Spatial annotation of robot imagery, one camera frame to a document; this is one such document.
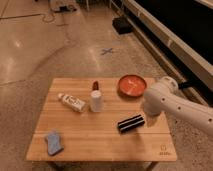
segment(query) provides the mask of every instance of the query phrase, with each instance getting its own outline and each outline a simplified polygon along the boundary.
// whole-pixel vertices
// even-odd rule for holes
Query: wooden table
[[[92,83],[99,81],[104,107],[92,113],[74,112],[58,101],[58,93],[67,93],[89,103]],[[141,109],[142,97],[122,99],[117,94],[118,78],[57,78],[46,97],[26,159],[28,161],[175,161],[175,148],[165,114],[147,117]],[[146,78],[147,85],[154,79]],[[119,121],[141,114],[145,125],[119,134]],[[44,137],[52,130],[61,135],[64,151],[50,157]]]

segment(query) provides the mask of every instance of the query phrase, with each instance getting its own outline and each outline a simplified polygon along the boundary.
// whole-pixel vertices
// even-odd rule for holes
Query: logo on table
[[[161,156],[169,156],[169,155],[171,155],[171,153],[167,151],[167,148],[166,148],[165,145],[161,145],[160,146],[160,150],[161,151],[159,152],[159,155],[161,155]]]

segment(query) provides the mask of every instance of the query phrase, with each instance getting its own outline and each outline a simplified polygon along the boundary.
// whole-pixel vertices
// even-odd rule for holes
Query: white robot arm
[[[173,94],[176,90],[178,84],[171,77],[163,77],[146,89],[143,103],[145,114],[157,116],[165,111],[213,136],[213,108],[180,98]]]

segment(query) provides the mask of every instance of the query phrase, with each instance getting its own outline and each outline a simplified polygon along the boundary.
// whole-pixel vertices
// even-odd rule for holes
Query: concrete floor
[[[0,171],[46,171],[46,163],[25,161],[39,114],[55,77],[120,77],[138,74],[160,78],[166,73],[133,34],[119,36],[116,16],[103,4],[88,13],[0,20]],[[46,0],[1,0],[0,16],[45,14]],[[101,55],[102,49],[114,53]],[[213,170],[213,139],[168,115],[178,160],[154,170]],[[71,163],[66,170],[143,170],[143,163]]]

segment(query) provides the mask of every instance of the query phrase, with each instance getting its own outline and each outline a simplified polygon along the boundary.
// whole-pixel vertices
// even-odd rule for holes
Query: black cable
[[[0,20],[9,20],[9,19],[17,19],[17,18],[25,18],[25,17],[34,17],[34,16],[39,16],[39,15],[42,15],[42,21],[44,23],[51,23],[55,20],[55,16],[54,16],[54,13],[53,13],[53,10],[51,9],[50,7],[50,3],[49,3],[49,8],[50,8],[50,14],[51,14],[51,19],[50,20],[46,20],[45,18],[47,17],[46,14],[44,13],[38,13],[38,14],[29,14],[29,15],[19,15],[19,16],[12,16],[12,17],[3,17],[7,7],[8,7],[8,4],[9,4],[10,0],[8,0],[3,8],[3,11],[0,15]]]

